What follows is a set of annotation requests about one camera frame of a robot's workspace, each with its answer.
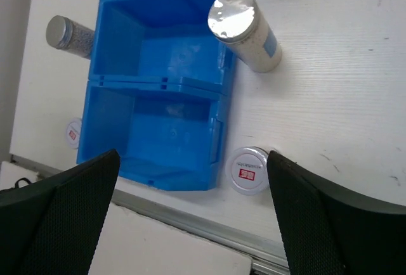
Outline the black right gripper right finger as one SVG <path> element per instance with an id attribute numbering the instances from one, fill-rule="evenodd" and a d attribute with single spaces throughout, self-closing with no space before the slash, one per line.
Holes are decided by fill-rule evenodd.
<path id="1" fill-rule="evenodd" d="M 405 274 L 405 207 L 271 151 L 267 172 L 291 274 Z"/>

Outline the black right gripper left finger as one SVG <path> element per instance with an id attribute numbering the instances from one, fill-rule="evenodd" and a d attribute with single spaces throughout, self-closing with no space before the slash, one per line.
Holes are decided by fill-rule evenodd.
<path id="1" fill-rule="evenodd" d="M 1 274 L 87 274 L 117 181 L 116 150 L 1 191 Z"/>

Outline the white-lid spice jar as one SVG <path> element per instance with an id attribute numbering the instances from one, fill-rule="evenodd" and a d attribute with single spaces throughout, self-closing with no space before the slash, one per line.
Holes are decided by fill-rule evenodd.
<path id="1" fill-rule="evenodd" d="M 79 147 L 81 135 L 82 119 L 73 118 L 67 125 L 65 130 L 65 140 L 70 148 L 76 150 Z"/>
<path id="2" fill-rule="evenodd" d="M 238 193 L 253 196 L 269 186 L 268 152 L 256 146 L 238 148 L 227 158 L 225 174 Z"/>

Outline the silver-lid shaker blue label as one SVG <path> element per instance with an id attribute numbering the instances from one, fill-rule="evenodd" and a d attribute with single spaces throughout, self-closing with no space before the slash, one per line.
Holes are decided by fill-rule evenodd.
<path id="1" fill-rule="evenodd" d="M 266 73 L 280 63 L 282 48 L 256 0 L 215 0 L 207 24 L 252 71 Z"/>

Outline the blue bin near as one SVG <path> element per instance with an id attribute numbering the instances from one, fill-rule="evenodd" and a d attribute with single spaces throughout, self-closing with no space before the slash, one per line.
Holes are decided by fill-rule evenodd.
<path id="1" fill-rule="evenodd" d="M 217 185 L 230 98 L 186 85 L 90 81 L 77 162 L 108 150 L 119 174 L 164 191 Z"/>

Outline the silver-lid shaker left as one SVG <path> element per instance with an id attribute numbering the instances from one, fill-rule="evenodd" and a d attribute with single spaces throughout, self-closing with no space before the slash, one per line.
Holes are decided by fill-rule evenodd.
<path id="1" fill-rule="evenodd" d="M 46 27 L 46 42 L 53 48 L 91 59 L 94 30 L 65 16 L 55 15 Z"/>

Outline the blue bin middle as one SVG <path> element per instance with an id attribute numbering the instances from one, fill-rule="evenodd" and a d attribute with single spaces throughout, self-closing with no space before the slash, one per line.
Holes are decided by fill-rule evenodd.
<path id="1" fill-rule="evenodd" d="M 230 94 L 235 57 L 207 24 L 214 0 L 100 0 L 88 78 Z"/>

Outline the aluminium table edge rail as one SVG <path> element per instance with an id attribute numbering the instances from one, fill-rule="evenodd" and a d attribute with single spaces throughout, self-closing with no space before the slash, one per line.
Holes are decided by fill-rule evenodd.
<path id="1" fill-rule="evenodd" d="M 166 192 L 117 179 L 91 274 L 287 274 L 272 196 Z"/>

